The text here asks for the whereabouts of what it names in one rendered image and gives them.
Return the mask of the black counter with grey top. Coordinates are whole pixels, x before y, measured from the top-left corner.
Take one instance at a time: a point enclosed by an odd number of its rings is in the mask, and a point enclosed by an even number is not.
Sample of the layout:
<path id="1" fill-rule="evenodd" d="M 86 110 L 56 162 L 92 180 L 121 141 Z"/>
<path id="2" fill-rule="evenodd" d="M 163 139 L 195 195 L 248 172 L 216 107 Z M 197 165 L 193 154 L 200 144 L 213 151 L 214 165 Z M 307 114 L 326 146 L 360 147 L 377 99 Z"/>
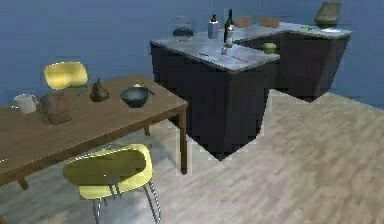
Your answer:
<path id="1" fill-rule="evenodd" d="M 251 25 L 234 31 L 227 55 L 222 40 L 205 32 L 152 40 L 154 79 L 188 102 L 187 134 L 222 160 L 259 134 L 271 89 L 307 102 L 326 93 L 350 36 L 286 22 Z M 274 43 L 275 53 L 265 54 L 264 43 Z"/>

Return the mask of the dark blue bowl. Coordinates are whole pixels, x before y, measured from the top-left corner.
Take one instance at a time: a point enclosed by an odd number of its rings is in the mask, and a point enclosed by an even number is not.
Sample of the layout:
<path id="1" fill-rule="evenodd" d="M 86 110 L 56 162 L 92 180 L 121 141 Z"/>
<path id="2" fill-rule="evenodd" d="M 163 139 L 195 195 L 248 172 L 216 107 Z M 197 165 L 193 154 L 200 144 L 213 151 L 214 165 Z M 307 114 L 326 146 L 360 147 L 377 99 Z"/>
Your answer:
<path id="1" fill-rule="evenodd" d="M 154 92 L 147 87 L 130 87 L 121 91 L 120 98 L 130 108 L 141 108 L 150 95 L 154 95 Z"/>

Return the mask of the glass jar with dark base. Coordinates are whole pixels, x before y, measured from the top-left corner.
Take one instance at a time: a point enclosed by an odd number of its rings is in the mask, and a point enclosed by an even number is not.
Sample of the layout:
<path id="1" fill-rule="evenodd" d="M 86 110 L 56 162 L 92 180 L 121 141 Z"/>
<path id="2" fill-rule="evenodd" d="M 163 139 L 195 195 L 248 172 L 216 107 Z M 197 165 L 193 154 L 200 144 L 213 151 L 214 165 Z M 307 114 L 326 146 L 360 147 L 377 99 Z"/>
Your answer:
<path id="1" fill-rule="evenodd" d="M 184 16 L 177 16 L 172 35 L 179 41 L 190 39 L 194 34 L 193 26 Z"/>

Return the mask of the grey spray bottle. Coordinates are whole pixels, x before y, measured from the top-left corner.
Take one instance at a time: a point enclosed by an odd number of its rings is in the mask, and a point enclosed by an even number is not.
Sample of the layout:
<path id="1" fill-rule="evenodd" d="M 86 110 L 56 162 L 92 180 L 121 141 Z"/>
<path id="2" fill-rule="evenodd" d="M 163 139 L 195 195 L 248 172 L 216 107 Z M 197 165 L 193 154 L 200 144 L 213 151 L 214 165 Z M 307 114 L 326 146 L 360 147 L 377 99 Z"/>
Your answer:
<path id="1" fill-rule="evenodd" d="M 218 21 L 215 15 L 212 16 L 208 23 L 208 38 L 216 39 L 218 37 Z"/>

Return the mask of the dark green wine bottle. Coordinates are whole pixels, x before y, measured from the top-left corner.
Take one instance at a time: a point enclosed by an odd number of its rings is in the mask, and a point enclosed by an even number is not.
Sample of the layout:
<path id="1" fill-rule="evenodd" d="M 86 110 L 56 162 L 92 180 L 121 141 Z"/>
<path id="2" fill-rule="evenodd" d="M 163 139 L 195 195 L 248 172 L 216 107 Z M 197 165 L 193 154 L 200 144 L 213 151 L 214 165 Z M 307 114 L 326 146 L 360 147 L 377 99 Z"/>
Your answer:
<path id="1" fill-rule="evenodd" d="M 225 28 L 224 28 L 224 44 L 226 46 L 229 46 L 231 44 L 231 32 L 233 31 L 234 22 L 232 19 L 233 12 L 232 10 L 228 11 L 228 18 L 225 22 Z"/>

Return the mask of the dark olive pear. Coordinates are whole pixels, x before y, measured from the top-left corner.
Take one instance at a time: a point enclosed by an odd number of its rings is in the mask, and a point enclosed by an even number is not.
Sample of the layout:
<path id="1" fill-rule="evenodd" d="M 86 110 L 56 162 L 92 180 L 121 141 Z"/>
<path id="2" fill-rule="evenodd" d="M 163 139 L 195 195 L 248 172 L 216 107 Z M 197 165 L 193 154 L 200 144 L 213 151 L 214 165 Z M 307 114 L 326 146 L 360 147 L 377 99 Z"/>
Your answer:
<path id="1" fill-rule="evenodd" d="M 93 102 L 103 102 L 109 98 L 109 92 L 102 86 L 101 80 L 98 79 L 91 90 L 90 99 Z"/>

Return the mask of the yellow chair with metal legs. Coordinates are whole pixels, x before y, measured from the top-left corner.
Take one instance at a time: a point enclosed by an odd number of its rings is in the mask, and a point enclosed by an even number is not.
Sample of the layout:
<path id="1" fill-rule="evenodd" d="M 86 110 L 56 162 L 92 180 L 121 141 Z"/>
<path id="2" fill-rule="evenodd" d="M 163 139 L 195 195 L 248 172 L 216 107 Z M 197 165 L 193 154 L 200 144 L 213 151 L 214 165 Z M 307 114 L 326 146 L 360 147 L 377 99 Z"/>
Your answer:
<path id="1" fill-rule="evenodd" d="M 58 62 L 44 69 L 45 80 L 54 90 L 85 85 L 88 74 L 81 62 Z"/>
<path id="2" fill-rule="evenodd" d="M 101 203 L 107 205 L 107 197 L 122 197 L 140 187 L 155 224 L 161 222 L 161 207 L 152 182 L 152 158 L 144 144 L 110 144 L 106 149 L 76 157 L 64 166 L 63 176 L 78 187 L 83 199 L 92 201 L 96 224 L 100 224 Z"/>

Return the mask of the brown round bread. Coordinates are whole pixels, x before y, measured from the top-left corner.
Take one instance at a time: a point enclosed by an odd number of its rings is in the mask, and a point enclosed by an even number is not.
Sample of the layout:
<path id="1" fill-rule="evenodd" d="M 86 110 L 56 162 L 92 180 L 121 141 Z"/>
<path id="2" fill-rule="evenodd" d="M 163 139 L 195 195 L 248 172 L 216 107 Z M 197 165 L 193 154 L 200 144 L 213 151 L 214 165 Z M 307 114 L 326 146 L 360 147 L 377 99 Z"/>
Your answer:
<path id="1" fill-rule="evenodd" d="M 236 26 L 238 28 L 248 27 L 253 24 L 253 18 L 251 16 L 242 16 L 236 19 Z"/>
<path id="2" fill-rule="evenodd" d="M 276 28 L 279 26 L 279 19 L 277 17 L 261 17 L 259 25 L 263 27 Z"/>

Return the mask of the brown wooden dining table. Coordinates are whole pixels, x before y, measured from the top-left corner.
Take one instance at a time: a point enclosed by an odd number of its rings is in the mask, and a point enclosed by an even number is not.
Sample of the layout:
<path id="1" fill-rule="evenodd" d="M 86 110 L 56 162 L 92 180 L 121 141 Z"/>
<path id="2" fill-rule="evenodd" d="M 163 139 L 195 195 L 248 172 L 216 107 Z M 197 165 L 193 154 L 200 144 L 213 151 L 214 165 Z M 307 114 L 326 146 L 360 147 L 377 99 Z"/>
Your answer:
<path id="1" fill-rule="evenodd" d="M 120 92 L 138 82 L 154 94 L 144 107 L 132 109 Z M 185 174 L 188 103 L 144 75 L 109 79 L 103 86 L 110 97 L 99 103 L 77 88 L 67 90 L 72 119 L 60 125 L 43 121 L 37 112 L 0 107 L 0 187 L 16 181 L 27 189 L 25 177 L 32 173 L 174 116 L 180 129 L 180 171 Z"/>

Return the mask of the brown bread loaf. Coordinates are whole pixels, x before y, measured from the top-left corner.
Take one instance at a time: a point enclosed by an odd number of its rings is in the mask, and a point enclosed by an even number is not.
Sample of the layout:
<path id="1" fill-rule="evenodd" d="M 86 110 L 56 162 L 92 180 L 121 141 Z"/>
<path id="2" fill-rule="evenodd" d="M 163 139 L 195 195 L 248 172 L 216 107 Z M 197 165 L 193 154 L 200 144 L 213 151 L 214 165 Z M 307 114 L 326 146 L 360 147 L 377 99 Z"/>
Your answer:
<path id="1" fill-rule="evenodd" d="M 63 93 L 48 93 L 40 102 L 42 111 L 51 124 L 59 125 L 72 119 L 69 101 Z"/>

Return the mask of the white mug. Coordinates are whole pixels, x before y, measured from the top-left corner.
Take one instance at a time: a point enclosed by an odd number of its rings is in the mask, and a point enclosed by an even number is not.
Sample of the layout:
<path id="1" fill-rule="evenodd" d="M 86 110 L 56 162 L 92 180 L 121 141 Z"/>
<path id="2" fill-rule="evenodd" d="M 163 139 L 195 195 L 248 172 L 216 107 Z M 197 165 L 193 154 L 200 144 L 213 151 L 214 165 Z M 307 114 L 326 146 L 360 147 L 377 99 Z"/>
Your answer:
<path id="1" fill-rule="evenodd" d="M 20 94 L 14 97 L 16 106 L 23 114 L 29 114 L 36 111 L 37 99 L 32 94 Z"/>

